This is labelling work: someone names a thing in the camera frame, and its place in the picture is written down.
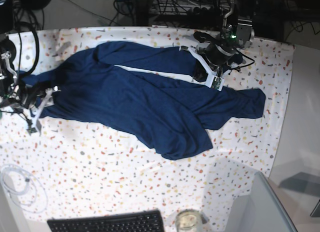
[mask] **black cable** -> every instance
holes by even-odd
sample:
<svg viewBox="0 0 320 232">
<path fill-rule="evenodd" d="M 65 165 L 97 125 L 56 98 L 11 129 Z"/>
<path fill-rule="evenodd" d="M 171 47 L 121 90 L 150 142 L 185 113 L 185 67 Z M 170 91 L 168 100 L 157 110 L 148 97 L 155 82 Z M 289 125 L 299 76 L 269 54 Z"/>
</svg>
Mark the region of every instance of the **black cable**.
<svg viewBox="0 0 320 232">
<path fill-rule="evenodd" d="M 287 8 L 289 9 L 289 11 L 290 11 L 292 20 L 295 21 L 295 25 L 293 24 L 292 21 L 289 21 L 289 23 L 290 23 L 291 26 L 294 28 L 294 30 L 296 30 L 298 33 L 301 33 L 301 32 L 304 30 L 304 27 L 303 27 L 303 25 L 302 25 L 302 22 L 299 21 L 299 22 L 300 22 L 300 25 L 297 26 L 297 20 L 294 18 L 293 13 L 291 12 L 291 8 L 292 8 L 292 7 L 289 6 L 288 0 L 286 0 L 285 2 L 286 2 L 286 7 L 287 7 Z"/>
<path fill-rule="evenodd" d="M 253 58 L 248 57 L 247 55 L 243 54 L 243 53 L 240 52 L 239 50 L 237 50 L 237 51 L 238 51 L 238 53 L 240 53 L 242 56 L 244 56 L 245 58 L 248 58 L 248 59 L 251 60 L 252 62 L 249 63 L 249 64 L 246 64 L 246 65 L 243 65 L 243 66 L 238 66 L 238 67 L 236 67 L 236 68 L 245 68 L 245 67 L 248 67 L 248 66 L 250 66 L 250 65 L 252 65 L 252 64 L 254 64 L 254 63 L 256 62 Z"/>
<path fill-rule="evenodd" d="M 127 13 L 125 13 L 124 11 L 121 11 L 121 10 L 120 10 L 118 0 L 114 0 L 114 2 L 113 2 L 113 8 L 114 8 L 119 14 L 121 14 L 121 15 L 123 15 L 123 16 L 126 16 L 126 17 L 130 16 L 130 13 L 127 14 Z"/>
<path fill-rule="evenodd" d="M 212 2 L 213 2 L 214 10 L 220 11 L 220 8 L 218 8 L 217 0 L 212 0 Z"/>
<path fill-rule="evenodd" d="M 16 19 L 18 19 L 18 15 L 19 15 L 19 13 L 20 13 L 21 10 L 22 10 L 22 8 L 19 8 L 16 13 L 13 12 L 13 14 L 16 16 L 16 17 L 15 17 Z"/>
<path fill-rule="evenodd" d="M 2 112 L 2 113 L 10 113 L 10 114 L 18 114 L 18 112 L 8 112 L 8 111 L 3 111 L 3 110 L 0 110 L 0 112 Z"/>
<path fill-rule="evenodd" d="M 136 22 L 135 22 L 135 17 L 134 17 L 134 13 L 133 13 L 134 9 L 133 9 L 133 7 L 130 7 L 130 6 L 132 6 L 132 4 L 129 1 L 130 0 L 124 0 L 124 4 L 126 5 L 126 8 L 129 10 L 130 17 L 132 20 L 132 25 L 135 26 Z"/>
<path fill-rule="evenodd" d="M 29 122 L 28 122 L 28 119 L 26 118 L 26 115 L 24 115 L 23 113 L 21 113 L 21 114 L 24 115 L 24 118 L 23 118 L 20 113 L 17 113 L 17 114 L 18 114 L 18 116 L 19 116 L 20 118 L 22 118 L 22 119 L 23 119 L 25 122 L 27 122 L 28 125 L 29 125 Z"/>
<path fill-rule="evenodd" d="M 33 37 L 34 37 L 34 42 L 35 42 L 35 59 L 34 59 L 34 63 L 33 66 L 31 67 L 31 69 L 23 74 L 21 74 L 21 78 L 24 78 L 28 75 L 30 75 L 35 69 L 36 66 L 38 65 L 38 61 L 39 61 L 39 55 L 40 55 L 40 44 L 39 44 L 39 37 L 37 35 L 37 32 L 35 31 L 34 27 L 26 22 L 17 22 L 16 26 L 21 27 L 27 27 L 29 28 L 29 30 L 32 32 Z"/>
<path fill-rule="evenodd" d="M 26 11 L 26 14 L 28 16 L 29 23 L 32 24 L 33 26 L 35 26 L 35 29 L 37 29 L 36 23 L 32 22 L 31 15 L 30 15 L 29 11 Z"/>
<path fill-rule="evenodd" d="M 25 10 L 23 9 L 22 12 L 21 12 L 21 16 L 18 18 L 17 22 L 21 21 L 21 19 L 24 17 L 25 15 Z"/>
<path fill-rule="evenodd" d="M 219 8 L 219 11 L 221 12 L 220 6 L 221 6 L 221 0 L 218 0 L 218 8 Z"/>
<path fill-rule="evenodd" d="M 311 22 L 300 23 L 300 25 L 298 25 L 298 27 L 303 27 L 303 26 L 306 25 L 306 24 L 310 24 L 310 25 L 311 25 L 314 35 L 318 35 L 318 34 L 320 33 L 320 31 L 317 31 L 317 32 L 316 32 L 315 27 L 314 27 L 314 25 L 313 25 Z M 293 27 L 293 28 L 290 30 L 290 32 L 288 33 L 288 35 L 286 36 L 286 38 L 284 39 L 284 42 L 286 42 L 286 41 L 288 40 L 289 36 L 291 35 L 291 33 L 292 33 L 293 31 L 299 32 L 300 30 L 297 30 L 297 27 Z"/>
<path fill-rule="evenodd" d="M 23 117 L 25 118 L 26 121 L 28 121 L 29 119 L 27 118 L 27 116 L 24 114 L 24 113 L 18 113 L 18 114 L 21 114 L 23 115 Z"/>
<path fill-rule="evenodd" d="M 90 13 L 90 14 L 92 14 L 92 15 L 94 15 L 94 16 L 97 16 L 97 17 L 99 17 L 99 18 L 103 18 L 103 19 L 106 19 L 106 20 L 108 20 L 108 21 L 112 21 L 111 19 L 109 19 L 109 18 L 106 18 L 106 17 L 103 17 L 103 16 L 101 16 L 101 15 L 98 15 L 98 14 L 96 14 L 96 13 L 93 13 L 93 12 L 91 12 L 91 11 L 89 11 L 89 10 L 87 10 L 87 9 L 85 9 L 85 8 L 83 8 L 83 7 L 81 7 L 80 5 L 78 5 L 77 3 L 74 3 L 73 1 L 71 1 L 71 0 L 66 0 L 66 1 L 68 1 L 69 3 L 72 3 L 72 4 L 74 4 L 74 5 L 76 5 L 77 7 L 79 7 L 80 9 L 82 9 L 82 10 L 84 10 L 84 11 L 86 11 L 87 13 Z M 122 27 L 122 25 L 120 25 L 119 23 L 117 23 L 117 22 L 115 22 L 115 21 L 113 21 L 113 23 L 115 23 L 115 24 L 117 24 L 118 26 L 121 26 Z"/>
<path fill-rule="evenodd" d="M 18 35 L 19 35 L 19 40 L 20 40 L 20 54 L 19 54 L 19 64 L 18 64 L 17 80 L 19 80 L 20 67 L 21 67 L 21 56 L 22 56 L 22 39 L 21 39 L 21 34 L 20 34 L 20 32 L 18 32 Z"/>
<path fill-rule="evenodd" d="M 115 22 L 115 19 L 117 18 L 117 16 L 119 16 L 119 13 L 117 12 L 116 15 L 114 16 L 114 18 L 111 20 L 111 22 L 109 23 L 109 27 L 112 25 L 112 23 Z"/>
<path fill-rule="evenodd" d="M 42 30 L 45 29 L 45 12 L 43 9 L 41 9 L 42 11 Z"/>
</svg>

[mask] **wire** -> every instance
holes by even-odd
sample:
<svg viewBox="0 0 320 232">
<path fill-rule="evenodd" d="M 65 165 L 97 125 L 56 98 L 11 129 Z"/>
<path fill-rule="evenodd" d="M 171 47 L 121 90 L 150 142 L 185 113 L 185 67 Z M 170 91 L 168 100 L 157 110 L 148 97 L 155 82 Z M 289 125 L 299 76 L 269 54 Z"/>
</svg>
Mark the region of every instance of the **wire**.
<svg viewBox="0 0 320 232">
<path fill-rule="evenodd" d="M 22 118 L 25 122 L 28 122 L 25 118 L 23 118 L 23 117 L 21 116 L 20 113 L 18 113 L 17 115 L 18 115 L 20 118 Z"/>
<path fill-rule="evenodd" d="M 121 15 L 123 16 L 130 16 L 130 13 L 125 13 L 124 11 L 121 11 L 120 8 L 119 8 L 119 1 L 118 0 L 114 0 L 113 2 L 113 8 Z"/>
<path fill-rule="evenodd" d="M 130 6 L 132 4 L 128 3 L 128 0 L 124 0 L 124 3 L 126 4 L 127 9 L 129 10 L 131 19 L 132 19 L 132 25 L 135 26 L 136 22 L 135 22 L 135 17 L 134 17 L 134 13 L 133 13 L 133 8 L 130 8 Z"/>
<path fill-rule="evenodd" d="M 19 40 L 20 40 L 20 54 L 19 54 L 19 64 L 18 64 L 18 72 L 17 72 L 17 80 L 19 80 L 20 67 L 21 67 L 21 56 L 22 56 L 22 39 L 21 34 L 18 32 Z"/>
<path fill-rule="evenodd" d="M 27 118 L 27 116 L 24 114 L 24 113 L 19 113 L 19 116 L 20 115 L 23 115 L 23 117 L 25 118 L 25 120 L 26 120 L 26 122 L 28 123 L 28 124 L 32 124 L 32 121 L 30 120 L 30 119 L 28 119 Z"/>
<path fill-rule="evenodd" d="M 41 9 L 42 11 L 42 30 L 45 29 L 45 11 Z"/>
<path fill-rule="evenodd" d="M 9 186 L 6 183 L 5 178 L 6 177 L 10 177 L 9 174 L 10 173 L 16 173 L 19 174 L 20 176 L 22 176 L 24 178 L 25 181 L 25 186 L 22 190 L 17 191 L 14 188 L 12 188 L 11 186 Z M 44 196 L 45 196 L 45 204 L 44 204 L 44 208 L 42 210 L 39 211 L 30 211 L 24 207 L 31 207 L 32 205 L 34 205 L 37 201 L 37 198 L 39 196 L 38 194 L 38 189 L 37 186 L 35 184 L 35 181 L 40 185 L 40 188 L 43 190 L 44 192 Z M 4 166 L 2 166 L 1 170 L 0 170 L 0 184 L 2 185 L 2 187 L 8 192 L 10 199 L 12 200 L 12 202 L 19 208 L 21 208 L 23 211 L 29 212 L 29 213 L 42 213 L 46 210 L 46 208 L 48 207 L 48 195 L 47 192 L 45 191 L 44 186 L 41 184 L 41 182 L 39 181 L 39 179 L 37 177 L 35 177 L 32 173 L 22 169 L 21 167 L 18 167 L 14 164 L 6 164 Z M 34 195 L 32 196 L 32 200 L 29 203 L 21 203 L 20 201 L 16 202 L 13 199 L 13 195 L 15 196 L 23 196 L 29 193 L 31 186 L 33 186 L 34 188 Z"/>
<path fill-rule="evenodd" d="M 17 19 L 17 21 L 21 21 L 21 19 L 24 17 L 25 15 L 25 10 L 23 9 L 22 12 L 21 12 L 21 15 L 20 17 Z"/>
<path fill-rule="evenodd" d="M 18 114 L 17 112 L 8 112 L 8 111 L 3 111 L 3 110 L 0 110 L 0 112 L 2 112 L 2 113 L 10 113 L 10 114 Z"/>
<path fill-rule="evenodd" d="M 221 12 L 220 6 L 221 6 L 221 0 L 218 0 L 218 8 L 219 8 L 219 10 L 220 10 L 220 12 Z"/>
<path fill-rule="evenodd" d="M 99 17 L 99 18 L 106 19 L 106 20 L 108 20 L 108 21 L 110 21 L 110 22 L 113 22 L 113 23 L 117 24 L 118 26 L 121 26 L 121 27 L 122 27 L 122 25 L 120 25 L 119 23 L 117 23 L 117 22 L 115 22 L 115 21 L 112 21 L 112 20 L 111 20 L 111 19 L 109 19 L 109 18 L 106 18 L 106 17 L 103 17 L 103 16 L 98 15 L 98 14 L 96 14 L 96 13 L 93 13 L 93 12 L 91 12 L 91 11 L 89 11 L 89 10 L 87 10 L 87 9 L 85 9 L 85 8 L 83 8 L 83 7 L 81 7 L 81 6 L 80 6 L 80 5 L 78 5 L 77 3 L 74 3 L 74 2 L 73 2 L 73 1 L 71 1 L 71 0 L 66 0 L 66 1 L 68 1 L 69 3 L 72 3 L 72 4 L 74 4 L 74 5 L 76 5 L 78 8 L 80 8 L 80 9 L 82 9 L 82 10 L 86 11 L 87 13 L 90 13 L 90 14 L 92 14 L 92 15 L 94 15 L 94 16 Z"/>
<path fill-rule="evenodd" d="M 219 11 L 219 13 L 220 13 L 220 8 L 218 7 L 217 0 L 212 0 L 212 3 L 214 6 L 214 10 Z"/>
<path fill-rule="evenodd" d="M 306 24 L 310 24 L 313 30 L 313 34 L 314 35 L 318 35 L 320 33 L 320 30 L 316 32 L 314 25 L 311 22 L 305 22 L 305 23 L 301 23 L 300 25 L 298 25 L 298 27 L 304 27 L 304 25 Z M 293 27 L 290 32 L 288 33 L 288 35 L 286 36 L 286 38 L 284 39 L 284 41 L 286 42 L 289 38 L 289 36 L 291 35 L 291 33 L 293 31 L 299 32 L 299 30 L 297 30 L 297 27 Z"/>
<path fill-rule="evenodd" d="M 247 55 L 243 54 L 243 53 L 240 52 L 239 50 L 237 50 L 237 52 L 240 53 L 240 54 L 241 54 L 242 56 L 244 56 L 245 58 L 248 58 L 248 59 L 251 60 L 252 62 L 249 63 L 249 64 L 246 64 L 246 65 L 243 65 L 243 66 L 238 66 L 238 67 L 236 67 L 236 68 L 245 68 L 245 67 L 248 67 L 248 66 L 250 66 L 250 65 L 252 65 L 252 64 L 254 64 L 254 63 L 256 62 L 253 58 L 248 57 Z"/>
<path fill-rule="evenodd" d="M 114 18 L 111 20 L 111 22 L 109 23 L 109 27 L 112 25 L 112 23 L 115 22 L 115 19 L 119 16 L 119 13 L 116 13 L 116 15 L 114 16 Z"/>
<path fill-rule="evenodd" d="M 39 56 L 40 56 L 40 44 L 39 44 L 39 37 L 37 35 L 37 32 L 35 31 L 35 29 L 32 27 L 31 24 L 26 23 L 26 22 L 18 22 L 16 23 L 17 25 L 19 25 L 20 27 L 27 27 L 31 30 L 33 37 L 34 37 L 34 42 L 35 42 L 35 59 L 34 59 L 34 63 L 33 66 L 30 68 L 29 71 L 21 74 L 21 78 L 24 78 L 28 75 L 30 75 L 37 67 L 38 61 L 39 61 Z"/>
<path fill-rule="evenodd" d="M 298 33 L 301 33 L 301 32 L 304 30 L 304 26 L 302 25 L 302 22 L 300 22 L 300 21 L 299 21 L 300 25 L 297 26 L 297 21 L 296 21 L 296 19 L 294 18 L 294 15 L 293 15 L 293 13 L 292 13 L 292 11 L 291 11 L 291 8 L 293 8 L 293 7 L 290 7 L 290 6 L 289 6 L 288 0 L 286 0 L 286 7 L 289 9 L 290 14 L 291 14 L 291 18 L 292 18 L 293 21 L 295 21 L 295 25 L 293 24 L 292 21 L 289 21 L 289 23 L 290 23 L 291 26 L 294 28 L 294 30 L 296 30 Z"/>
</svg>

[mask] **navy blue shirt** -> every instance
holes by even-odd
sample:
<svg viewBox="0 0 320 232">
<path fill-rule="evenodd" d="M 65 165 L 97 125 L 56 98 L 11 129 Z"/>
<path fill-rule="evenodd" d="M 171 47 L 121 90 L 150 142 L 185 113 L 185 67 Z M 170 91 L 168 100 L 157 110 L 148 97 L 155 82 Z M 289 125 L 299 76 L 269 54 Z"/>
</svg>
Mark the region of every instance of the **navy blue shirt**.
<svg viewBox="0 0 320 232">
<path fill-rule="evenodd" d="M 266 96 L 260 89 L 224 87 L 219 92 L 115 65 L 192 76 L 195 64 L 192 55 L 178 47 L 108 42 L 78 52 L 26 82 L 60 86 L 55 105 L 45 108 L 41 117 L 101 123 L 134 134 L 164 158 L 176 160 L 213 147 L 206 129 L 218 130 L 231 117 L 262 117 Z"/>
</svg>

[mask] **gray floor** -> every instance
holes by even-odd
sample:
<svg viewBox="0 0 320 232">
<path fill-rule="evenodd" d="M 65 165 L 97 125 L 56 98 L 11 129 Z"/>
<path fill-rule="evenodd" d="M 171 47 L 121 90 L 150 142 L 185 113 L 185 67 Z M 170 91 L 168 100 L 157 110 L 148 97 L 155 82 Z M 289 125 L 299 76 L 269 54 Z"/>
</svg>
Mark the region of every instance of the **gray floor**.
<svg viewBox="0 0 320 232">
<path fill-rule="evenodd" d="M 116 12 L 113 9 L 113 0 L 72 0 L 81 7 L 96 13 L 100 16 L 112 19 Z M 75 28 L 75 27 L 95 27 L 108 26 L 108 19 L 98 18 L 76 5 L 73 5 L 65 0 L 52 0 L 45 8 L 45 29 L 60 29 L 60 28 Z M 39 21 L 42 20 L 41 13 L 36 14 Z M 119 17 L 117 23 L 124 26 L 131 25 L 129 19 Z M 320 30 L 320 25 L 314 23 L 315 29 Z M 291 30 L 291 25 L 285 26 L 285 33 L 288 34 Z M 298 33 L 293 31 L 288 40 L 293 44 L 306 46 L 309 48 L 320 49 L 320 35 L 315 36 L 312 27 L 305 25 L 303 32 Z M 281 181 L 289 176 L 292 176 L 300 171 L 310 172 L 314 175 L 320 175 L 317 167 L 320 164 L 318 140 L 320 137 L 320 124 L 318 124 L 320 114 L 320 98 L 319 86 L 316 81 L 319 81 L 319 60 L 320 51 L 301 48 L 295 56 L 296 59 L 303 60 L 303 66 L 297 67 L 293 73 L 296 75 L 292 79 L 297 88 L 290 92 L 288 112 L 285 119 L 285 125 L 282 131 L 281 143 L 275 158 L 274 168 L 270 177 L 270 183 L 276 190 L 277 195 L 281 199 L 289 215 L 292 217 L 299 231 L 314 232 L 320 231 L 320 219 L 312 219 L 309 213 L 313 205 L 319 199 L 315 196 L 305 195 L 287 189 L 278 189 Z M 311 105 L 310 111 L 300 109 L 299 104 Z M 46 224 L 29 222 L 30 230 L 33 231 L 49 231 Z"/>
</svg>

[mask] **table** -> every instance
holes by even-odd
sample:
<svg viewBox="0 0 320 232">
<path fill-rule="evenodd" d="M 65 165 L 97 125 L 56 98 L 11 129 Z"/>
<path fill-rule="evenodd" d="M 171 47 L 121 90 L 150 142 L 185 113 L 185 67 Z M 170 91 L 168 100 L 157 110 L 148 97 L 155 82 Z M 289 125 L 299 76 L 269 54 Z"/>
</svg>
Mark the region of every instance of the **table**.
<svg viewBox="0 0 320 232">
<path fill-rule="evenodd" d="M 103 42 L 188 46 L 195 44 L 187 38 L 193 32 L 161 27 L 38 32 L 41 55 L 35 74 Z M 18 36 L 10 39 L 19 51 Z M 33 64 L 33 43 L 31 33 L 22 34 L 23 69 Z M 30 137 L 19 117 L 4 115 L 0 120 L 4 128 L 0 131 L 0 165 L 13 163 L 32 172 L 49 197 L 45 212 L 25 212 L 26 218 L 45 221 L 158 208 L 166 231 L 175 231 L 176 214 L 193 208 L 209 219 L 207 231 L 223 230 L 234 199 L 249 194 L 255 172 L 270 174 L 287 107 L 294 47 L 255 39 L 245 53 L 256 63 L 241 73 L 232 72 L 226 85 L 261 88 L 267 97 L 263 118 L 233 118 L 219 131 L 209 131 L 214 148 L 193 158 L 165 160 L 135 136 L 94 123 L 45 118 L 41 137 Z M 170 76 L 192 81 L 185 75 Z M 40 210 L 44 199 L 44 193 L 39 193 L 32 209 Z"/>
</svg>

